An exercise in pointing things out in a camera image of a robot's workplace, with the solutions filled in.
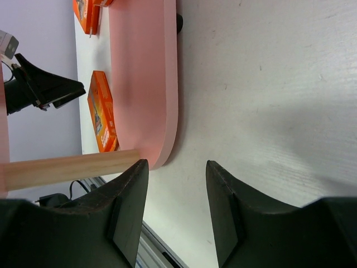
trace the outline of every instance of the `black wheel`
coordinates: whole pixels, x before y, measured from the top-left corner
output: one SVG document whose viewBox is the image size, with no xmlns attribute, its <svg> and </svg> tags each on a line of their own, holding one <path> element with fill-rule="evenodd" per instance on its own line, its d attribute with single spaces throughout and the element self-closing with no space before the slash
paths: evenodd
<svg viewBox="0 0 357 268">
<path fill-rule="evenodd" d="M 180 14 L 176 14 L 176 27 L 177 27 L 177 34 L 179 34 L 184 26 L 184 18 Z"/>
</svg>

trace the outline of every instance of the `pink panel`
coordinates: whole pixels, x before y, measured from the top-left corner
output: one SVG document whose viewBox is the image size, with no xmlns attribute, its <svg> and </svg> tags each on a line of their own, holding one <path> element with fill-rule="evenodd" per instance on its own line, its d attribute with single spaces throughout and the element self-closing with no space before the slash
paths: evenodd
<svg viewBox="0 0 357 268">
<path fill-rule="evenodd" d="M 162 166 L 178 120 L 175 0 L 115 0 L 109 7 L 112 95 L 122 150 Z"/>
<path fill-rule="evenodd" d="M 7 128 L 7 112 L 2 77 L 2 66 L 0 64 L 0 197 L 6 197 L 5 178 L 3 164 L 9 162 L 9 133 Z"/>
</svg>

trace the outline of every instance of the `white background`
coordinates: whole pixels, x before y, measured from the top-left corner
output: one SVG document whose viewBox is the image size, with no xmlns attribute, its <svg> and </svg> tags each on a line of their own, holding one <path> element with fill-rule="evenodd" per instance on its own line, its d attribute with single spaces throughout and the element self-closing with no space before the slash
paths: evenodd
<svg viewBox="0 0 357 268">
<path fill-rule="evenodd" d="M 17 52 L 33 65 L 77 80 L 72 1 L 2 0 L 0 29 L 19 40 Z M 78 100 L 47 112 L 27 107 L 8 116 L 8 128 L 11 161 L 81 154 Z M 57 192 L 68 194 L 68 187 L 64 183 L 13 191 L 9 197 L 34 200 Z M 81 192 L 74 184 L 74 192 L 77 189 Z"/>
</svg>

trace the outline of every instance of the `wooden stick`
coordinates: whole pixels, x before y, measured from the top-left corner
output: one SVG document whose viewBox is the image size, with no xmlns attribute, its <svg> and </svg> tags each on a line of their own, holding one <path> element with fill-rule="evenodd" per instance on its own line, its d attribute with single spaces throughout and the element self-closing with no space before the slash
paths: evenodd
<svg viewBox="0 0 357 268">
<path fill-rule="evenodd" d="M 137 150 L 4 164 L 8 191 L 121 173 L 139 160 Z"/>
</svg>

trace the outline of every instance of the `product box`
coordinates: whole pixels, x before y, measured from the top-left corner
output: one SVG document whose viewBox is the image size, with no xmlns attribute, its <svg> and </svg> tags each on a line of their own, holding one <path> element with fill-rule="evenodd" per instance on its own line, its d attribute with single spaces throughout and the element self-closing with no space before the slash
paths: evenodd
<svg viewBox="0 0 357 268">
<path fill-rule="evenodd" d="M 110 4 L 113 3 L 114 0 L 93 0 L 93 4 L 101 7 L 109 7 Z"/>
<path fill-rule="evenodd" d="M 93 0 L 73 0 L 73 11 L 87 35 L 97 34 L 99 10 L 99 6 L 93 5 Z"/>
<path fill-rule="evenodd" d="M 113 98 L 103 71 L 93 71 L 88 105 L 99 152 L 115 151 L 119 144 L 114 125 Z"/>
</svg>

